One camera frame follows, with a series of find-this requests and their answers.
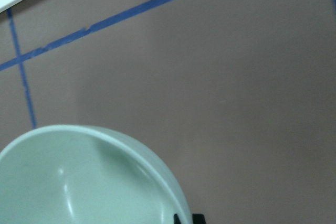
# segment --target floor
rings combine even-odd
[[[336,223],[335,7],[24,0],[0,13],[0,150],[104,126],[154,150],[208,224]]]

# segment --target black object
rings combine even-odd
[[[193,214],[194,224],[206,224],[203,214]],[[177,214],[174,214],[174,224],[181,224],[181,221]]]
[[[206,224],[203,214],[193,214],[194,224]]]

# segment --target bowl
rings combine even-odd
[[[192,224],[183,192],[139,141],[95,126],[32,130],[0,153],[0,223]]]

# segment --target light green bowl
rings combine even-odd
[[[0,153],[1,224],[192,224],[182,190],[145,145],[93,126],[30,131]]]

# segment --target gray floor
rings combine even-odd
[[[25,0],[22,52],[145,1]],[[2,13],[0,63],[10,36]],[[208,224],[336,223],[335,52],[332,0],[175,0],[24,65],[38,126],[135,137]],[[3,148],[30,130],[17,66],[0,90]]]

